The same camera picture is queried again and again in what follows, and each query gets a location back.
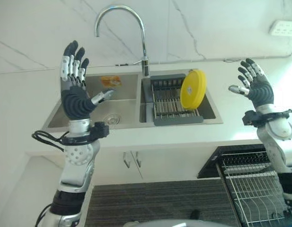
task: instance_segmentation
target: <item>sink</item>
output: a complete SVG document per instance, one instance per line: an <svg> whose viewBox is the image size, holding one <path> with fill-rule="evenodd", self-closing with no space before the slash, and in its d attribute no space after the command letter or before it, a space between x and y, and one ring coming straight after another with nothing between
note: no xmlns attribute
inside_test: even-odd
<svg viewBox="0 0 292 227"><path fill-rule="evenodd" d="M92 122L105 122L111 129L128 128L134 123L136 113L136 94L138 74L118 75L121 86L113 87L115 93L111 100L102 102L90 115ZM102 83L102 76L88 75L86 77L87 91L90 97L107 89ZM64 113L61 102L48 124L48 128L64 128L69 119Z"/></svg>
<svg viewBox="0 0 292 227"><path fill-rule="evenodd" d="M152 72L154 76L151 77L144 77L138 72L118 73L121 86L113 88L116 92L112 99L102 102L91 113L90 118L92 122L105 122L110 129L222 123L208 90L197 110L187 111L181 107L180 87L187 72L187 70L158 71ZM87 75L87 91L90 97L107 89L102 82L103 76L115 74ZM67 130L68 123L69 119L59 100L45 122L43 130L63 132Z"/></svg>
<svg viewBox="0 0 292 227"><path fill-rule="evenodd" d="M180 103L180 89L185 74L143 78L141 83L140 122L155 126L203 123L215 119L207 95L196 110L186 110Z"/></svg>

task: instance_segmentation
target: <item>cabinet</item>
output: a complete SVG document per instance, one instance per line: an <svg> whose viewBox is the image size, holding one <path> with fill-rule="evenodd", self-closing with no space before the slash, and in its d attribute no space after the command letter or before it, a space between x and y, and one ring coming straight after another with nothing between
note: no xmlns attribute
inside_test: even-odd
<svg viewBox="0 0 292 227"><path fill-rule="evenodd" d="M100 150L95 159L93 185L196 180L216 147ZM63 154L48 156L63 167Z"/></svg>
<svg viewBox="0 0 292 227"><path fill-rule="evenodd" d="M137 151L144 182L196 180L216 147L189 147Z"/></svg>

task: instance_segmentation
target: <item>white marble backsplash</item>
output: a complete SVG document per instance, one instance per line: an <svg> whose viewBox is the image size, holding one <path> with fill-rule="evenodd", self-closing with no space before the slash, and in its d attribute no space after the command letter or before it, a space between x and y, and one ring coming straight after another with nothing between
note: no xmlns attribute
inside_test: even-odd
<svg viewBox="0 0 292 227"><path fill-rule="evenodd" d="M0 72L58 67L77 40L90 65L133 63L142 57L137 21L110 4L134 9L145 24L150 62L287 56L292 37L269 35L275 20L292 20L292 0L0 0Z"/></svg>

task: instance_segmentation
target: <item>yellow dish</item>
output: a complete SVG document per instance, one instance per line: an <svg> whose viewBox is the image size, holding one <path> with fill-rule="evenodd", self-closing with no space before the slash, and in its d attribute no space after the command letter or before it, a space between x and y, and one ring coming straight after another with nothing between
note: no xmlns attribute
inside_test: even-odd
<svg viewBox="0 0 292 227"><path fill-rule="evenodd" d="M199 107L206 93L207 79L201 70L192 70L184 79L180 90L180 103L187 110Z"/></svg>

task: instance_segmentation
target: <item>chrome faucet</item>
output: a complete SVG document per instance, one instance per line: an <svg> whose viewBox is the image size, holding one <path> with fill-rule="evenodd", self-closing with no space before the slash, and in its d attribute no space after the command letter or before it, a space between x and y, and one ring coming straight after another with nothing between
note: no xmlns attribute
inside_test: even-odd
<svg viewBox="0 0 292 227"><path fill-rule="evenodd" d="M138 61L137 63L142 63L142 73L144 76L148 76L149 75L149 59L146 53L146 43L145 43L145 27L144 24L142 22L142 19L140 18L140 16L130 7L128 6L124 6L124 5L111 5L111 6L107 6L106 8L103 8L97 18L95 19L95 25L94 25L94 30L95 30L95 36L99 37L99 23L101 21L101 19L103 18L103 16L109 12L112 11L114 9L121 9L124 11L127 11L129 13L131 13L135 19L137 20L137 22L139 23L140 27L141 27L141 32L142 32L142 51L143 51L143 58L141 61Z"/></svg>

